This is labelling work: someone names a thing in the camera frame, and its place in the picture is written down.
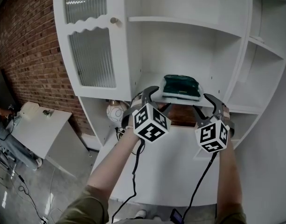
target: cabinet door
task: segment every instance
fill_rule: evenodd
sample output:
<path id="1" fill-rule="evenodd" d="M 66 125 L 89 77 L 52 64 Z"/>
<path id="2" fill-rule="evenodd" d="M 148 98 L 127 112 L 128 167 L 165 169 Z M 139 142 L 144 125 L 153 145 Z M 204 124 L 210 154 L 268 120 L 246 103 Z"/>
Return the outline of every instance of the cabinet door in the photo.
<path id="1" fill-rule="evenodd" d="M 54 12 L 75 94 L 130 100 L 124 0 L 54 0 Z"/>

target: wire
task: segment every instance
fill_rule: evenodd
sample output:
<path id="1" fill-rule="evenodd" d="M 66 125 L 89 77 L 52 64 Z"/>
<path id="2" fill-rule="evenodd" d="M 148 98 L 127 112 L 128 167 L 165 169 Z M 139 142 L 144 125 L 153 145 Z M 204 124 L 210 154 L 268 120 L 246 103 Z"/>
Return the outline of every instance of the wire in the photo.
<path id="1" fill-rule="evenodd" d="M 51 180 L 50 180 L 50 186 L 49 186 L 49 210 L 51 211 L 51 198 L 50 198 L 50 195 L 51 195 L 51 184 L 53 183 L 53 177 L 54 177 L 54 173 L 55 173 L 55 170 L 56 170 L 56 167 L 54 168 L 54 171 L 53 171 L 53 175 L 51 176 Z"/>
<path id="2" fill-rule="evenodd" d="M 123 128 L 115 128 L 116 129 L 116 137 L 117 137 L 117 140 L 119 141 L 120 139 L 121 139 L 121 137 L 124 135 L 124 133 L 125 133 L 125 129 L 123 129 Z M 145 150 L 145 144 L 144 144 L 144 146 L 143 146 L 143 150 L 140 152 L 140 154 L 143 152 Z"/>
<path id="3" fill-rule="evenodd" d="M 16 188 L 15 188 L 14 183 L 12 182 L 12 180 L 10 180 L 10 182 L 12 183 L 12 186 L 13 186 L 13 188 L 14 188 L 14 190 L 15 190 L 15 192 L 16 192 L 16 194 L 17 194 L 17 196 L 19 196 L 22 200 L 24 200 L 24 201 L 26 201 L 26 202 L 28 202 L 28 203 L 31 203 L 31 204 L 32 204 L 32 206 L 35 208 L 35 206 L 33 205 L 33 203 L 32 203 L 32 202 L 30 202 L 30 201 L 29 201 L 29 200 L 27 200 L 27 199 L 24 199 L 21 195 L 19 195 L 19 193 L 16 191 Z"/>
<path id="4" fill-rule="evenodd" d="M 216 204 L 216 216 L 215 216 L 214 219 L 216 220 L 216 218 L 217 218 L 217 204 Z"/>
<path id="5" fill-rule="evenodd" d="M 13 129 L 14 129 L 14 120 L 13 120 L 13 126 L 12 126 L 12 130 L 11 130 L 11 132 L 10 132 L 9 134 L 7 134 L 7 136 L 6 136 L 6 138 L 5 138 L 5 139 L 1 139 L 1 138 L 0 138 L 0 140 L 5 141 L 5 140 L 8 138 L 8 136 L 9 136 L 10 134 L 12 134 Z"/>
<path id="6" fill-rule="evenodd" d="M 194 197 L 195 197 L 195 194 L 197 193 L 197 190 L 198 190 L 198 188 L 199 188 L 201 182 L 203 181 L 203 178 L 204 178 L 204 176 L 206 175 L 208 169 L 210 168 L 210 166 L 212 165 L 214 159 L 216 158 L 216 155 L 217 155 L 217 152 L 213 153 L 213 155 L 212 155 L 212 157 L 211 157 L 211 160 L 210 160 L 208 166 L 206 167 L 204 173 L 202 174 L 202 177 L 200 178 L 200 180 L 199 180 L 199 182 L 198 182 L 198 184 L 197 184 L 197 186 L 196 186 L 196 188 L 195 188 L 195 190 L 194 190 L 194 193 L 193 193 L 193 195 L 192 195 L 192 197 L 191 197 L 191 199 L 190 199 L 189 206 L 188 206 L 188 208 L 187 208 L 187 209 L 185 210 L 185 212 L 184 212 L 184 215 L 183 215 L 183 218 L 182 218 L 183 221 L 185 220 L 185 216 L 186 216 L 187 212 L 189 211 L 189 209 L 191 208 L 191 204 L 193 203 L 193 199 L 194 199 Z"/>
<path id="7" fill-rule="evenodd" d="M 54 208 L 54 209 L 50 212 L 50 214 L 49 214 L 50 219 L 51 219 L 51 220 L 53 221 L 53 223 L 55 224 L 55 221 L 54 221 L 53 218 L 51 217 L 51 213 L 52 213 L 54 210 L 58 210 L 58 211 L 61 212 L 62 214 L 63 214 L 63 212 L 62 212 L 60 209 L 58 209 L 58 208 Z"/>
<path id="8" fill-rule="evenodd" d="M 134 165 L 134 168 L 133 168 L 133 192 L 134 194 L 132 196 L 130 196 L 125 202 L 122 203 L 122 205 L 118 208 L 118 210 L 114 213 L 114 215 L 112 216 L 112 223 L 114 222 L 114 217 L 116 216 L 116 214 L 121 210 L 121 208 L 130 200 L 132 199 L 133 197 L 135 197 L 137 195 L 137 192 L 135 190 L 135 172 L 137 171 L 137 168 L 138 168 L 138 164 L 139 164 L 139 158 L 140 158 L 140 154 L 141 154 L 141 149 L 142 147 L 144 147 L 145 145 L 145 141 L 143 139 L 140 139 L 141 140 L 141 144 L 138 148 L 138 151 L 137 151 L 137 155 L 136 155 L 136 160 L 135 160 L 135 165 Z"/>
<path id="9" fill-rule="evenodd" d="M 28 190 L 28 192 L 26 191 L 25 187 L 22 186 L 22 185 L 20 185 L 20 186 L 18 187 L 18 190 L 19 190 L 20 192 L 24 192 L 24 193 L 32 200 L 33 207 L 34 207 L 34 209 L 35 209 L 35 211 L 36 211 L 37 216 L 40 218 L 40 220 L 43 221 L 43 223 L 46 224 L 46 221 L 45 221 L 43 218 L 41 218 L 41 216 L 38 214 L 38 211 L 37 211 L 35 202 L 34 202 L 33 198 L 32 198 L 31 195 L 30 195 L 29 188 L 27 187 L 27 185 L 26 185 L 24 179 L 23 179 L 22 176 L 20 176 L 12 167 L 10 167 L 10 168 L 16 173 L 16 175 L 18 176 L 18 178 L 20 179 L 20 181 L 26 186 L 26 189 Z"/>

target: white shoe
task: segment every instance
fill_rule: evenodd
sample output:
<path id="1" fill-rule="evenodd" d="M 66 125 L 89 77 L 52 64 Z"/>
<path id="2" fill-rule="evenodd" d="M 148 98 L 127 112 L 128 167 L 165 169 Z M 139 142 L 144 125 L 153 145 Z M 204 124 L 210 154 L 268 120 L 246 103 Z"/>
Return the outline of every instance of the white shoe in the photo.
<path id="1" fill-rule="evenodd" d="M 147 212 L 145 210 L 139 210 L 137 214 L 135 214 L 135 219 L 145 219 Z"/>
<path id="2" fill-rule="evenodd" d="M 34 171 L 36 171 L 38 168 L 40 168 L 42 166 L 42 158 L 38 158 L 35 161 L 37 163 L 37 168 L 34 169 Z"/>
<path id="3" fill-rule="evenodd" d="M 159 216 L 154 216 L 154 217 L 153 217 L 153 220 L 154 220 L 154 221 L 161 221 L 161 218 L 160 218 Z"/>

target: brick wall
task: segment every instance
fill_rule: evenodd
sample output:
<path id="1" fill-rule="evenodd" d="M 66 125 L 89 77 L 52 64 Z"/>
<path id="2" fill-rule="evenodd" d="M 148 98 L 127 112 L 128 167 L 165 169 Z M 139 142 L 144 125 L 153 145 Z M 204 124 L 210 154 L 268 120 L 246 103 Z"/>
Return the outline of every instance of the brick wall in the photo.
<path id="1" fill-rule="evenodd" d="M 93 134 L 68 79 L 56 34 L 53 0 L 4 0 L 0 69 L 19 103 L 72 112 L 77 133 Z"/>

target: white cabinet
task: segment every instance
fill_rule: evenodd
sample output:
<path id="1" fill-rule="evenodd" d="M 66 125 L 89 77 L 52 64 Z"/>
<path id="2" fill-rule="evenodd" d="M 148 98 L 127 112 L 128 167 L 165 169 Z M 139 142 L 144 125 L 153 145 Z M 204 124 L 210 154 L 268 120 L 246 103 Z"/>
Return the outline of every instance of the white cabinet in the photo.
<path id="1" fill-rule="evenodd" d="M 54 0 L 54 12 L 75 94 L 130 99 L 124 0 Z"/>
<path id="2" fill-rule="evenodd" d="M 212 105 L 204 98 L 162 97 L 165 75 L 193 77 L 203 93 L 229 107 L 237 147 L 270 102 L 286 65 L 286 0 L 54 0 L 54 10 L 73 90 L 101 144 L 96 165 L 117 142 L 106 99 L 130 101 L 144 88 L 158 85 L 153 100 L 201 106 L 209 114 Z M 114 198 L 129 196 L 133 159 Z M 186 206 L 187 193 L 197 184 L 195 175 L 208 159 L 193 128 L 171 127 L 166 138 L 146 146 L 138 177 L 141 172 L 141 182 L 150 182 L 138 182 L 144 196 L 133 201 Z M 213 164 L 210 172 L 194 205 L 216 203 L 218 166 Z M 157 180 L 165 188 L 154 195 Z M 173 196 L 170 190 L 179 180 L 185 182 Z"/>

